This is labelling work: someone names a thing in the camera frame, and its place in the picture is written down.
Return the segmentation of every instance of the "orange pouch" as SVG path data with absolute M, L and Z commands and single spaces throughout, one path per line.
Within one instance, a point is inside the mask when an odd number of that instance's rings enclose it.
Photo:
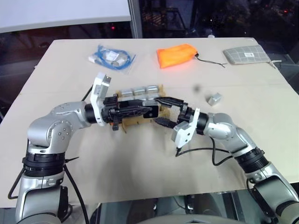
M 160 68 L 181 64 L 191 60 L 197 50 L 189 44 L 181 44 L 167 49 L 158 49 L 158 60 Z

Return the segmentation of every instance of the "beige tabletop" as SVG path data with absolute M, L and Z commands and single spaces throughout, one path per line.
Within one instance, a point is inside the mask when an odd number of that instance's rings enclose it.
M 204 60 L 226 63 L 224 49 L 255 45 L 249 38 L 117 39 L 54 41 L 24 85 L 0 125 L 0 207 L 13 207 L 7 193 L 22 168 L 30 123 L 58 104 L 79 101 L 99 71 L 112 77 L 108 95 L 116 90 L 163 84 L 168 96 L 184 99 L 202 112 L 225 112 L 245 129 L 289 182 L 299 181 L 299 97 L 277 69 L 267 63 L 225 68 L 196 59 L 159 69 L 156 49 L 189 43 Z M 98 44 L 137 54 L 129 74 L 111 71 L 87 60 Z M 211 107 L 206 98 L 219 92 L 221 102 Z M 195 135 L 185 148 L 210 146 Z M 242 169 L 234 160 L 219 167 L 210 151 L 175 156 L 171 130 L 144 124 L 112 131 L 92 125 L 77 131 L 67 158 L 85 203 L 216 192 L 245 188 Z M 217 153 L 216 159 L 223 158 Z M 67 177 L 69 200 L 77 203 Z

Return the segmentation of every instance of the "clear plastic bag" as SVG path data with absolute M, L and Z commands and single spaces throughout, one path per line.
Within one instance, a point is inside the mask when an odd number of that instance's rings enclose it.
M 98 51 L 89 56 L 88 60 L 123 74 L 128 74 L 135 57 L 136 54 L 131 52 L 99 45 Z

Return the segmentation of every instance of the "gray pouch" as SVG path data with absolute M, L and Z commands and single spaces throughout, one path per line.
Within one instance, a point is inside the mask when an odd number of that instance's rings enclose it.
M 231 64 L 271 62 L 261 45 L 231 48 L 223 53 Z

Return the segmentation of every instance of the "blue wire bundle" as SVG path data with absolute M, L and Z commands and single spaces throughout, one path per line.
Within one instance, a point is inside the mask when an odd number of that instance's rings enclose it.
M 120 55 L 127 56 L 126 62 L 123 65 L 120 65 L 120 66 L 112 65 L 110 62 L 107 61 L 107 59 L 104 58 L 104 55 L 109 54 L 110 51 L 113 51 L 113 52 L 115 52 L 117 54 L 120 54 Z M 135 55 L 134 55 L 133 58 L 131 58 L 130 54 L 128 52 L 124 51 L 124 50 L 106 49 L 106 48 L 103 48 L 102 45 L 100 45 L 98 47 L 98 51 L 95 53 L 95 55 L 99 58 L 99 60 L 96 61 L 98 64 L 102 64 L 105 67 L 113 69 L 113 70 L 122 70 L 122 69 L 125 69 L 125 68 L 129 67 L 131 65 L 131 63 L 133 62 L 134 58 L 135 58 Z

